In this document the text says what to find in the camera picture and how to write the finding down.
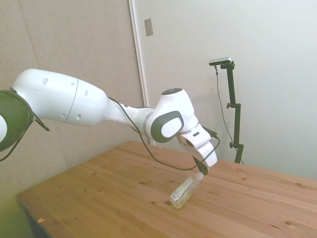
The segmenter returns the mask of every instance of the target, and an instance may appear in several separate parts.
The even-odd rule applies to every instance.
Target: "bottle with liquid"
[[[186,179],[169,197],[170,202],[175,208],[181,208],[187,200],[194,194],[203,179],[203,173],[199,172]]]

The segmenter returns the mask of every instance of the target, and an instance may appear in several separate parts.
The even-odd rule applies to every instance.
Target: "wood grain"
[[[190,154],[150,146],[179,167]],[[317,181],[218,161],[181,209],[168,197],[198,170],[127,141],[18,195],[57,238],[316,238]]]

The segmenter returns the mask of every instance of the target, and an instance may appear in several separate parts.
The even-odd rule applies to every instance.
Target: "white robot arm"
[[[27,108],[27,114],[32,120],[34,117],[31,114],[34,113],[40,119],[76,125],[96,125],[102,120],[108,120],[134,129],[135,124],[142,135],[160,143],[177,136],[181,146],[193,155],[199,169],[205,167],[204,174],[217,162],[214,148],[209,142],[211,136],[198,123],[193,105],[183,89],[164,91],[154,109],[133,108],[122,104],[120,106],[108,98],[103,90],[80,79],[28,69],[18,76],[13,90],[17,94],[16,100]],[[0,94],[0,104],[7,102],[6,95],[10,94],[4,91],[7,90],[0,91],[5,94]],[[16,133],[11,131],[16,129],[10,126],[10,121],[14,119],[8,114],[0,109],[0,151],[12,145],[6,140]]]

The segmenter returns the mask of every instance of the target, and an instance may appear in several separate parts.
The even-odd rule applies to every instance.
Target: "black cable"
[[[221,103],[220,94],[219,94],[219,80],[218,80],[218,74],[219,74],[219,73],[218,73],[218,70],[217,70],[217,66],[216,66],[216,65],[214,65],[214,68],[216,69],[216,76],[217,76],[217,92],[218,92],[218,98],[219,98],[219,102],[220,102],[220,108],[221,108],[222,120],[223,120],[224,126],[226,127],[226,130],[227,130],[227,132],[228,132],[228,134],[229,134],[229,136],[230,136],[231,143],[233,144],[232,136],[231,136],[231,134],[230,134],[230,132],[229,132],[229,130],[228,130],[228,127],[227,127],[227,124],[226,124],[226,122],[225,122],[225,120],[224,120],[224,115],[223,115],[223,108],[222,108],[222,103]]]
[[[148,153],[151,155],[151,157],[152,157],[156,162],[158,162],[158,163],[160,163],[160,164],[162,164],[162,165],[165,165],[165,166],[168,166],[168,167],[177,169],[177,170],[182,170],[182,171],[192,170],[192,169],[194,169],[194,168],[197,167],[197,165],[195,165],[195,166],[193,166],[193,167],[191,167],[191,168],[188,168],[188,169],[182,169],[182,168],[178,168],[178,167],[175,167],[175,166],[173,166],[173,165],[169,165],[169,164],[166,164],[166,163],[164,163],[164,162],[161,162],[161,161],[159,161],[157,158],[155,158],[154,155],[151,153],[151,151],[150,151],[150,150],[148,149],[148,147],[146,146],[146,144],[145,144],[145,142],[144,142],[144,140],[143,140],[143,137],[142,137],[142,135],[141,135],[141,133],[140,133],[138,127],[137,127],[136,124],[133,122],[133,120],[129,117],[128,113],[125,111],[125,109],[123,108],[123,106],[122,106],[118,101],[116,101],[115,99],[110,98],[110,97],[108,97],[108,98],[111,99],[111,100],[113,100],[115,103],[117,103],[117,104],[121,107],[121,109],[123,110],[124,114],[128,117],[128,119],[129,119],[129,120],[132,122],[132,124],[135,126],[135,128],[136,128],[136,130],[137,130],[137,132],[138,132],[138,134],[139,134],[139,136],[140,136],[140,138],[141,138],[141,140],[142,140],[142,142],[143,142],[143,144],[144,144],[146,150],[148,151]],[[213,149],[201,162],[205,161],[205,160],[208,158],[208,156],[211,155],[212,152],[214,152],[215,149],[219,146],[219,144],[220,144],[220,139],[219,139],[218,137],[215,137],[215,138],[218,140],[218,144],[214,147],[214,149]]]

